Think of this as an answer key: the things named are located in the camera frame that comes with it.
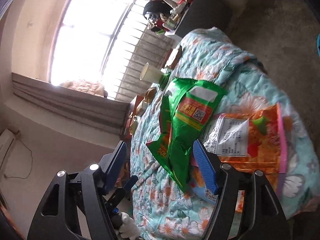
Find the white gloved left hand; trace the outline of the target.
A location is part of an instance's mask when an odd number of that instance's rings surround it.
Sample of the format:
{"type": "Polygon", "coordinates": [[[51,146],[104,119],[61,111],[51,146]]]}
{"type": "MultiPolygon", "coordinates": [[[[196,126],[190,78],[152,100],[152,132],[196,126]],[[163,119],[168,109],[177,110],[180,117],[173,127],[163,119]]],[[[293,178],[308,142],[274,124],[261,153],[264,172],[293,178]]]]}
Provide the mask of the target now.
{"type": "Polygon", "coordinates": [[[135,221],[125,212],[121,212],[122,224],[118,230],[119,235],[123,239],[135,240],[140,236],[140,228],[135,224],[135,221]]]}

